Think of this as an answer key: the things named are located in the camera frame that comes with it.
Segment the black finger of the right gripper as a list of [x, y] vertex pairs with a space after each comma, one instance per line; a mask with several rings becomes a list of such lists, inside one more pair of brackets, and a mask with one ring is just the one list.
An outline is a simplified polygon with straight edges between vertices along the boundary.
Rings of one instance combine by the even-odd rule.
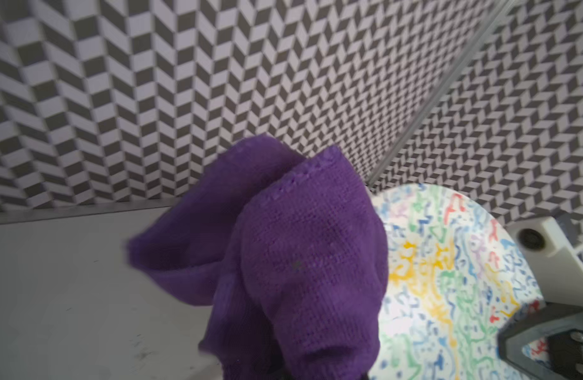
[[[548, 367], [522, 353], [522, 348], [544, 338]], [[502, 361], [534, 379], [583, 379], [583, 307], [548, 304], [497, 336]]]

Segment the purple cloth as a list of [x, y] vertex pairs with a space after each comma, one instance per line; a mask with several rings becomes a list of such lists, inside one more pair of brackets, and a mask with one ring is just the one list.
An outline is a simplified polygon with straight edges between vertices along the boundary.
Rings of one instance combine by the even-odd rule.
[[380, 350], [388, 239], [337, 147], [236, 143], [128, 245], [134, 269], [212, 309], [202, 352], [226, 379], [365, 379]]

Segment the colourful speckled round plate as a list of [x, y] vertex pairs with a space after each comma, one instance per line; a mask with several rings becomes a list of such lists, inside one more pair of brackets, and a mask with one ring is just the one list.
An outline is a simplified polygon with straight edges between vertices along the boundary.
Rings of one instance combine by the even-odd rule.
[[518, 379], [497, 334], [545, 306], [516, 243], [486, 209], [438, 185], [372, 197], [388, 236], [388, 289], [371, 379]]

